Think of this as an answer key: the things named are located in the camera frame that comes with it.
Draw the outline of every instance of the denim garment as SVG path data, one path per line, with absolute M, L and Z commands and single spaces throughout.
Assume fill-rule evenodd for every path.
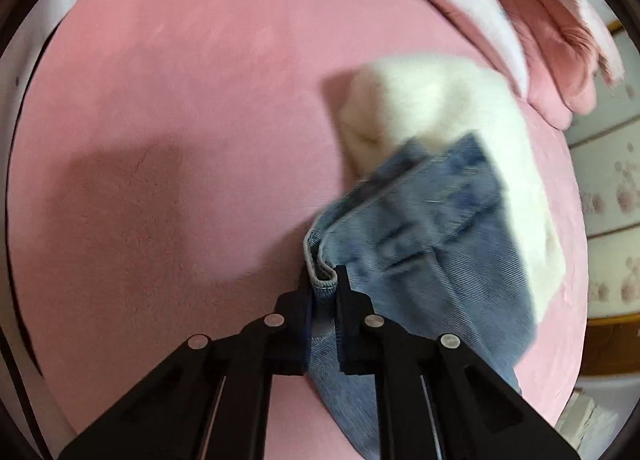
M 376 313 L 424 337 L 457 334 L 518 389 L 513 367 L 534 337 L 532 303 L 500 183 L 472 134 L 443 155 L 410 140 L 331 204 L 303 246 L 317 301 L 310 377 L 367 460 L 380 457 L 374 380 L 338 370 L 336 265 Z

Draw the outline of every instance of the white garment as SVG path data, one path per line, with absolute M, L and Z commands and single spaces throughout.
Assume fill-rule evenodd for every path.
M 564 278 L 564 254 L 522 113 L 506 79 L 466 58 L 394 56 L 363 66 L 339 115 L 343 143 L 369 175 L 417 137 L 439 153 L 475 132 L 503 186 L 506 218 L 540 322 Z

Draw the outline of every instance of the denim shorts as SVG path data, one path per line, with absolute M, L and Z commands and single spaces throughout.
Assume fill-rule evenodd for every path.
M 534 338 L 532 302 L 500 182 L 473 134 L 442 155 L 410 140 L 331 204 L 303 247 L 316 296 L 310 377 L 367 460 L 380 456 L 374 380 L 338 369 L 336 265 L 376 313 L 420 336 L 457 334 L 518 389 L 513 368 Z

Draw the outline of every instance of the bed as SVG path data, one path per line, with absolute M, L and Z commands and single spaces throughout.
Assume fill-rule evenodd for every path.
M 188 336 L 238 332 L 295 288 L 311 219 L 354 180 L 332 122 L 354 69 L 417 51 L 489 66 L 426 0 L 79 0 L 8 188 L 20 311 L 75 430 Z M 580 365 L 586 240 L 564 135 L 521 107 L 566 277 L 516 373 L 553 424 Z M 275 379 L 271 400 L 267 458 L 358 457 L 308 380 Z

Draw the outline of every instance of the pink tablecloth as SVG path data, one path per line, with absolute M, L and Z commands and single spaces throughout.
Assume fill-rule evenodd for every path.
M 14 279 L 36 355 L 84 429 L 192 333 L 296 286 L 349 187 L 332 113 L 399 52 L 486 65 L 425 0 L 80 0 L 34 78 L 10 169 Z M 549 421 L 577 375 L 586 245 L 561 133 L 524 108 L 567 280 L 518 368 Z M 267 458 L 357 458 L 305 379 L 276 379 Z

